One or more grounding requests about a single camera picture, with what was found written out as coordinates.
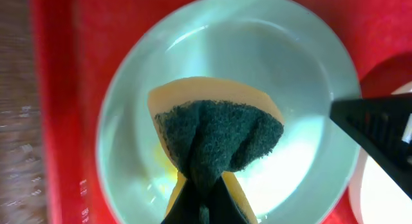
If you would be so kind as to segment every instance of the sponge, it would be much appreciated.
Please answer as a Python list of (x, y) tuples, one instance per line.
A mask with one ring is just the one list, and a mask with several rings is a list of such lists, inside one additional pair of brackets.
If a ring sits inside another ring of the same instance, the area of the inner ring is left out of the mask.
[(234, 201), (255, 223), (236, 177), (224, 172), (244, 169), (277, 144), (283, 118), (270, 97), (238, 82), (195, 77), (152, 90), (148, 105), (162, 147), (184, 178), (206, 198), (223, 174)]

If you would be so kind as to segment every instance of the speckled surface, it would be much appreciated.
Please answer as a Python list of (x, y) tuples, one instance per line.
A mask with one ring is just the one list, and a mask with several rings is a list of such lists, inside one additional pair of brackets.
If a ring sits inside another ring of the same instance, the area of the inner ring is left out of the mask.
[(0, 223), (47, 223), (28, 0), (0, 0)]

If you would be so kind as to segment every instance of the red tray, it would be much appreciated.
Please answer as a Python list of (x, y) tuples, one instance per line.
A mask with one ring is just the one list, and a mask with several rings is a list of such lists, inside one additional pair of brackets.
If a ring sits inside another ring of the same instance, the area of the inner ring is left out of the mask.
[[(142, 34), (191, 1), (31, 0), (50, 223), (115, 223), (95, 167), (102, 99), (120, 62)], [(294, 1), (332, 27), (360, 79), (379, 63), (412, 50), (412, 0)], [(404, 70), (402, 75), (394, 83), (412, 73)], [(324, 223), (355, 223), (347, 193)]]

